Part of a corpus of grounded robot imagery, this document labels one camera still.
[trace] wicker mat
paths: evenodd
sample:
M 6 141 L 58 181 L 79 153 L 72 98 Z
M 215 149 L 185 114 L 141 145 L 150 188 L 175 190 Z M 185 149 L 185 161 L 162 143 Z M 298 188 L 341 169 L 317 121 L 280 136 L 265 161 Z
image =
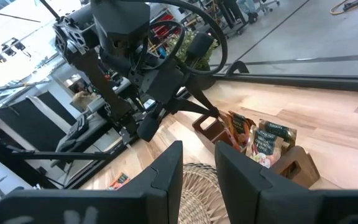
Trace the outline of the wicker mat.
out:
M 179 223 L 229 223 L 214 167 L 194 163 L 183 166 Z

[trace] gray floor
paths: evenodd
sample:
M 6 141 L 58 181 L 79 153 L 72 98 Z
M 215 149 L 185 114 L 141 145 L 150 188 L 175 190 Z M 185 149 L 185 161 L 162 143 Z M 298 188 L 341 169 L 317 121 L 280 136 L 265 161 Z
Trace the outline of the gray floor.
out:
M 242 35 L 228 40 L 227 63 L 358 55 L 358 10 L 332 16 L 329 10 L 338 0 L 280 2 L 280 6 L 271 5 L 273 12 L 260 12 L 257 23 L 246 26 Z M 221 50 L 216 49 L 210 64 L 218 63 L 220 58 Z M 254 65 L 249 69 L 251 73 L 358 75 L 358 61 Z

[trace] food package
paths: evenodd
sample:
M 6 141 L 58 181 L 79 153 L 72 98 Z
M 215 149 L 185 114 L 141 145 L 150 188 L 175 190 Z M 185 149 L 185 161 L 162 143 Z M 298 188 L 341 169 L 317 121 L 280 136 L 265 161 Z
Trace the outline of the food package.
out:
M 272 123 L 270 121 L 266 121 L 264 119 L 260 119 L 259 129 L 283 138 L 285 142 L 290 143 L 290 147 L 295 146 L 296 130 L 293 128 L 288 128 L 279 124 Z
M 130 180 L 131 178 L 121 172 L 118 177 L 110 184 L 108 190 L 118 190 Z
M 255 125 L 255 123 L 251 119 L 245 118 L 233 111 L 229 111 L 226 117 L 227 119 L 224 120 L 226 125 L 225 131 L 233 147 L 240 152 L 244 152 L 247 149 L 249 141 L 250 127 Z
M 246 156 L 270 168 L 281 157 L 284 139 L 252 125 Z

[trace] person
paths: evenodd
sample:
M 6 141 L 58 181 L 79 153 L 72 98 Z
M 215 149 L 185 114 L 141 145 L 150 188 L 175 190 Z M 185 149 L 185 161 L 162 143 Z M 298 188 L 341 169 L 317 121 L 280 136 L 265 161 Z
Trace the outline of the person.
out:
M 258 19 L 254 0 L 237 0 L 237 4 L 241 11 L 248 15 L 249 23 L 254 24 Z

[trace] light wood floor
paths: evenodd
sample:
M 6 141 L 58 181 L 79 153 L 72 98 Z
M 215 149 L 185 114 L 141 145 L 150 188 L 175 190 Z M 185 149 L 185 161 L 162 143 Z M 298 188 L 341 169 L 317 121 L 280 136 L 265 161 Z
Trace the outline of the light wood floor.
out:
M 311 154 L 322 176 L 312 189 L 358 189 L 358 93 L 239 82 L 219 82 L 205 93 L 220 110 L 296 128 L 296 144 Z M 177 139 L 184 163 L 214 165 L 191 127 L 198 116 L 166 117 L 150 143 L 136 142 L 82 188 L 106 189 L 120 172 L 135 177 Z

